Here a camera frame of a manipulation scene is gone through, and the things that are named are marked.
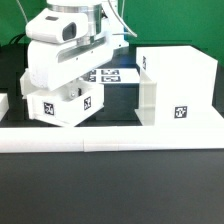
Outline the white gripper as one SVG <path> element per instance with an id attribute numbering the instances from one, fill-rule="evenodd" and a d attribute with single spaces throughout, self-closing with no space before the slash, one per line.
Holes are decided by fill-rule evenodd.
<path id="1" fill-rule="evenodd" d="M 50 44 L 33 40 L 28 47 L 28 72 L 38 88 L 55 90 L 87 72 L 109 62 L 113 57 L 112 35 L 102 32 L 91 44 L 76 41 Z M 84 81 L 67 85 L 71 100 L 84 94 Z"/>

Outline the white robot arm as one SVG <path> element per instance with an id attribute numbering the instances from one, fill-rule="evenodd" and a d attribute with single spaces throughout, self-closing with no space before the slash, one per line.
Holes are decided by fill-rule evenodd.
<path id="1" fill-rule="evenodd" d="M 46 0 L 26 25 L 28 74 L 41 89 L 56 90 L 112 60 L 127 45 L 110 0 Z"/>

